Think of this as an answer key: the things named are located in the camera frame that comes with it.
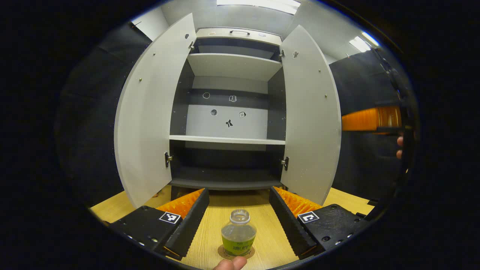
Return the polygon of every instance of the human hand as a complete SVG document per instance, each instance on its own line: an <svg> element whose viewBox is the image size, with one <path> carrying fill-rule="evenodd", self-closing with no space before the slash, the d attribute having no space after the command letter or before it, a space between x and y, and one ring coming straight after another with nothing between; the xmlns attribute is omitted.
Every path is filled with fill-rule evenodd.
<svg viewBox="0 0 480 270"><path fill-rule="evenodd" d="M236 256L232 261L223 259L213 270L240 270L247 264L247 259L242 256Z"/></svg>
<svg viewBox="0 0 480 270"><path fill-rule="evenodd" d="M398 146L400 147L403 147L403 134L400 134L401 136L398 137L398 139L396 140L396 143L398 144ZM399 150L396 152L396 158L401 160L402 159L402 150Z"/></svg>

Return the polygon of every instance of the ceiling light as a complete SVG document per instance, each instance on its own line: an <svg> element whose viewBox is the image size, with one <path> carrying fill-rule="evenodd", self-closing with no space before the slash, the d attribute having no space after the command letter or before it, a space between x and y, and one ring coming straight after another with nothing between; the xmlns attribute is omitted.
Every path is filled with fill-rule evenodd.
<svg viewBox="0 0 480 270"><path fill-rule="evenodd" d="M378 46L378 42L372 36L370 36L366 32L363 32L362 35L366 37L369 41L371 41L375 46Z"/></svg>
<svg viewBox="0 0 480 270"><path fill-rule="evenodd" d="M216 0L218 6L243 5L269 8L294 15L300 3L294 0Z"/></svg>
<svg viewBox="0 0 480 270"><path fill-rule="evenodd" d="M363 39L360 37L355 37L349 42L351 45L353 45L355 48L357 48L360 52L366 52L370 50L370 47L368 46Z"/></svg>

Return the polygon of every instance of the wooden table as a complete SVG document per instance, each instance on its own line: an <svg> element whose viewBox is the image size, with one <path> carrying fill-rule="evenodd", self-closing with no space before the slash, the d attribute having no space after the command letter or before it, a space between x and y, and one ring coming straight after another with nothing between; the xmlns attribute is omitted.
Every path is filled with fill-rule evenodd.
<svg viewBox="0 0 480 270"><path fill-rule="evenodd" d="M212 269L222 259L217 253L222 244L220 229L228 222L235 209L245 209L250 213L251 223L257 228L253 247L255 254L248 259L244 270L268 269L281 266L298 259L288 242L276 214L268 202L268 190L252 191L210 191L210 204L200 222L187 257L182 263L200 269ZM145 205L158 207L169 201L170 186L163 188L158 197ZM337 203L353 213L368 214L373 206L368 200L355 197L336 189L331 189L325 205ZM125 192L95 205L91 210L102 220L114 222L134 210Z"/></svg>

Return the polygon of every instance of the orange object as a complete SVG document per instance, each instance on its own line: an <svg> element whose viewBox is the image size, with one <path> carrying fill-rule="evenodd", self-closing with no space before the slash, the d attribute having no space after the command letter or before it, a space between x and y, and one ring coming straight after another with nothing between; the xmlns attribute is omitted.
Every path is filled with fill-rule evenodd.
<svg viewBox="0 0 480 270"><path fill-rule="evenodd" d="M360 110L342 116L343 131L376 131L378 127L400 127L402 117L397 106Z"/></svg>
<svg viewBox="0 0 480 270"><path fill-rule="evenodd" d="M285 201L285 203L287 204L290 211L292 211L295 218L299 214L303 214L303 213L306 213L306 212L310 212L310 211L314 211L314 210L322 208L321 205L316 204L312 201L309 201L309 200L307 200L303 197L300 197L296 194L293 194L289 191L280 189L276 186L274 186L273 188L278 192L278 194L280 194L280 197L282 197L282 199Z"/></svg>
<svg viewBox="0 0 480 270"><path fill-rule="evenodd" d="M188 212L192 208L195 201L198 199L200 194L204 191L204 188L189 193L185 196L182 196L178 199L174 199L171 202L168 202L160 207L157 207L157 210L162 210L165 212L181 215L183 219L187 216Z"/></svg>

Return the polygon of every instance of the ceiling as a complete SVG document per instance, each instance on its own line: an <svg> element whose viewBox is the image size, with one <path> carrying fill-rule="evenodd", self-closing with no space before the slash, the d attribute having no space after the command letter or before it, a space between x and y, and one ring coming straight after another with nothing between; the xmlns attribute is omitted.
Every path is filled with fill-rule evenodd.
<svg viewBox="0 0 480 270"><path fill-rule="evenodd" d="M298 25L303 26L324 54L335 60L358 53L348 42L361 35L353 21L317 1L298 0L295 15L252 6L217 6L216 0L173 0L161 9L169 25L193 13L195 28L238 27L274 33L285 38Z"/></svg>

